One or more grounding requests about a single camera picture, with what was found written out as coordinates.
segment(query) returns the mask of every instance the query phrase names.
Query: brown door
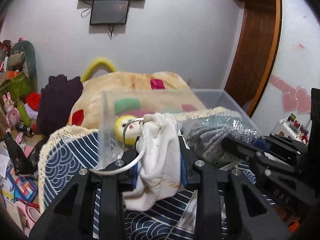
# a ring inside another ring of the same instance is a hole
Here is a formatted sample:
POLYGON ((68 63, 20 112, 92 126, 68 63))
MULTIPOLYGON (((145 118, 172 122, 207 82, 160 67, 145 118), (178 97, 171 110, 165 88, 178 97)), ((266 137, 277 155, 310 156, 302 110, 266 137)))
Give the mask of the brown door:
POLYGON ((225 86, 241 107, 254 98, 260 85, 270 55, 275 20, 273 8, 245 6, 238 48, 225 86))

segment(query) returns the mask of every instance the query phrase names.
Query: gray fuzzy cloth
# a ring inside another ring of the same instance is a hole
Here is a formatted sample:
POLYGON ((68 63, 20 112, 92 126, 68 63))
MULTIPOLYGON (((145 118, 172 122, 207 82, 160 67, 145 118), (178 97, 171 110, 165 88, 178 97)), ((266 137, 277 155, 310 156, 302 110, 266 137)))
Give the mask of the gray fuzzy cloth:
POLYGON ((251 143, 255 134, 256 131, 244 129, 242 126, 200 125, 190 129, 187 144, 194 149, 199 157, 210 163, 229 163, 239 159, 222 149, 221 141, 223 138, 231 135, 244 143, 251 143))

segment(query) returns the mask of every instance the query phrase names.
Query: metal screw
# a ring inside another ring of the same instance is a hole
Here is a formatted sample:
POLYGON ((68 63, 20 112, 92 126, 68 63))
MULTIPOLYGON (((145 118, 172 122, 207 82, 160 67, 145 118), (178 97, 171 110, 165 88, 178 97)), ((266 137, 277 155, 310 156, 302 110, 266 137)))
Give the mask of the metal screw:
POLYGON ((116 160, 115 165, 121 167, 124 164, 123 160, 116 160))
POLYGON ((266 169, 266 170, 264 171, 264 174, 265 174, 267 177, 269 177, 269 176, 271 175, 271 170, 266 169))
POLYGON ((239 176, 241 174, 241 170, 240 169, 232 169, 232 174, 233 175, 236 175, 236 176, 239 176))
POLYGON ((197 160, 197 161, 195 162, 195 164, 196 164, 198 167, 202 167, 202 166, 204 166, 204 161, 197 160))
POLYGON ((87 173, 88 173, 88 170, 85 169, 85 168, 82 168, 82 169, 79 170, 79 174, 80 175, 86 175, 87 173))

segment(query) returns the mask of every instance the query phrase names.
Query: pink bunny toy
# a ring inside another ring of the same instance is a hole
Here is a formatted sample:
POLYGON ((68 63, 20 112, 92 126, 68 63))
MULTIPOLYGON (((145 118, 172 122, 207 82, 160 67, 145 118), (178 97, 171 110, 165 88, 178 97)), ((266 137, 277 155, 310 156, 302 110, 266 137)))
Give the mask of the pink bunny toy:
POLYGON ((20 113, 17 108, 14 107, 14 103, 11 100, 10 93, 7 93, 7 97, 3 95, 4 110, 7 113, 7 124, 9 127, 15 127, 17 123, 21 121, 20 113))

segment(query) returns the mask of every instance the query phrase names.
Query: yellow plush toy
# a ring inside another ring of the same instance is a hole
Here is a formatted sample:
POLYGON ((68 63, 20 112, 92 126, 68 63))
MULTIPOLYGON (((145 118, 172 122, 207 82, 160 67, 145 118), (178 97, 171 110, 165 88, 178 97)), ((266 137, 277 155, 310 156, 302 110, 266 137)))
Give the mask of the yellow plush toy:
MULTIPOLYGON (((137 118, 133 115, 123 115, 116 120, 114 130, 115 130, 116 137, 120 142, 123 142, 122 134, 123 134, 124 127, 129 121, 135 120, 135 119, 137 118)), ((125 131, 125 137, 124 137, 125 144, 134 145, 134 143, 136 142, 137 136, 140 136, 140 125, 139 125, 139 122, 134 122, 130 124, 127 130, 125 131)))

